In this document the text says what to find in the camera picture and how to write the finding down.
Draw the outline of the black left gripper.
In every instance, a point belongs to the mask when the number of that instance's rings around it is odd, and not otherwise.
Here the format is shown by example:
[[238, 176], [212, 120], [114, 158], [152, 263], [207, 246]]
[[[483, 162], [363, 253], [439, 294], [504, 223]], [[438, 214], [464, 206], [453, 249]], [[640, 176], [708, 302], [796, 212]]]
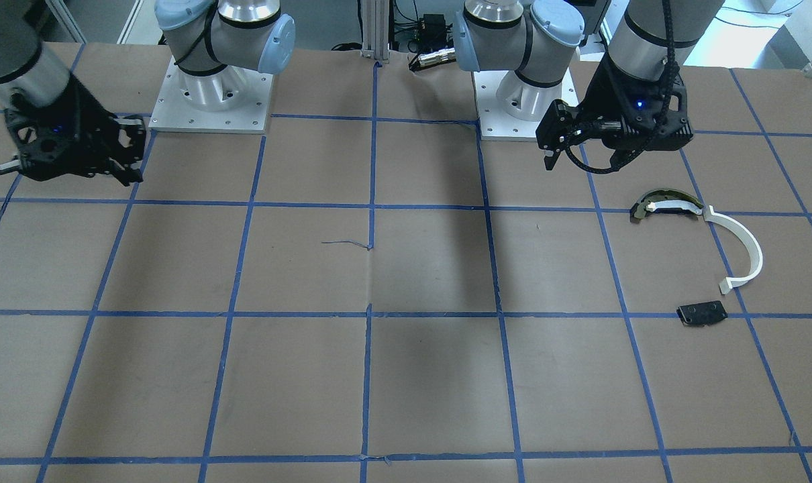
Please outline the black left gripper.
[[647, 150], [673, 151], [682, 149], [694, 138], [689, 120], [688, 95], [683, 79], [675, 76], [670, 97], [678, 102], [670, 108], [666, 125], [658, 126], [663, 107], [660, 80], [640, 80], [624, 73], [605, 57], [600, 61], [586, 94], [578, 106], [563, 100], [548, 105], [537, 128], [537, 143], [544, 151], [544, 166], [553, 170], [560, 153], [569, 151], [577, 123], [618, 123], [619, 129], [601, 128], [591, 132], [612, 150], [633, 151], [642, 147], [646, 138], [656, 137]]

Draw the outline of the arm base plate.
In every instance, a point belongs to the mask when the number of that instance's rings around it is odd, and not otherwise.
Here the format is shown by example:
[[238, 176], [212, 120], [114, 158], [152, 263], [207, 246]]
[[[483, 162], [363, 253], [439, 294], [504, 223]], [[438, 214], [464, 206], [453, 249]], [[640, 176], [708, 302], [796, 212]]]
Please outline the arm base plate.
[[559, 85], [538, 88], [512, 70], [484, 70], [472, 74], [474, 100], [484, 140], [535, 142], [537, 128], [550, 103], [578, 104], [574, 80], [567, 70]]
[[235, 66], [211, 76], [191, 76], [170, 60], [152, 108], [150, 128], [264, 135], [274, 80], [274, 74]]

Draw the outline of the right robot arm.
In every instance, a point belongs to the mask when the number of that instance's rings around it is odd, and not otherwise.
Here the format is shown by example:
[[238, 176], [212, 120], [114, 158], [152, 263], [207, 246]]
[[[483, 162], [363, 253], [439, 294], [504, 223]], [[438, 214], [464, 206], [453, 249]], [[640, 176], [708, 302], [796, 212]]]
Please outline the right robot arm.
[[164, 45], [87, 40], [60, 51], [0, 1], [0, 110], [13, 155], [0, 176], [142, 182], [151, 129], [264, 133], [296, 24], [278, 1], [157, 1]]

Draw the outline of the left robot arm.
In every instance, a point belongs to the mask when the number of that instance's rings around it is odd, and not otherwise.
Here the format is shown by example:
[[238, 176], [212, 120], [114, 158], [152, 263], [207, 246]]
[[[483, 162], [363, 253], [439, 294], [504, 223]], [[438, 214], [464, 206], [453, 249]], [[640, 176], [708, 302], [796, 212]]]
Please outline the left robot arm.
[[566, 1], [466, 1], [452, 24], [459, 67], [503, 71], [505, 112], [537, 122], [544, 164], [566, 154], [591, 174], [611, 174], [645, 151], [677, 151], [694, 137], [680, 68], [721, 1], [630, 1], [583, 99], [559, 91], [586, 39], [584, 16]]

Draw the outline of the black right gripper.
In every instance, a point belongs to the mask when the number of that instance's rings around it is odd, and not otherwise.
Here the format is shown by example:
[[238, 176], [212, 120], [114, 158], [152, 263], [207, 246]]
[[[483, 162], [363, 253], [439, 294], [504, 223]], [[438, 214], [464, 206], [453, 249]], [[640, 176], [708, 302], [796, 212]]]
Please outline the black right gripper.
[[74, 74], [59, 98], [45, 107], [36, 106], [20, 87], [9, 100], [5, 122], [23, 176], [47, 181], [65, 174], [108, 174], [124, 186], [143, 181], [138, 164], [146, 147], [145, 119], [117, 118]]

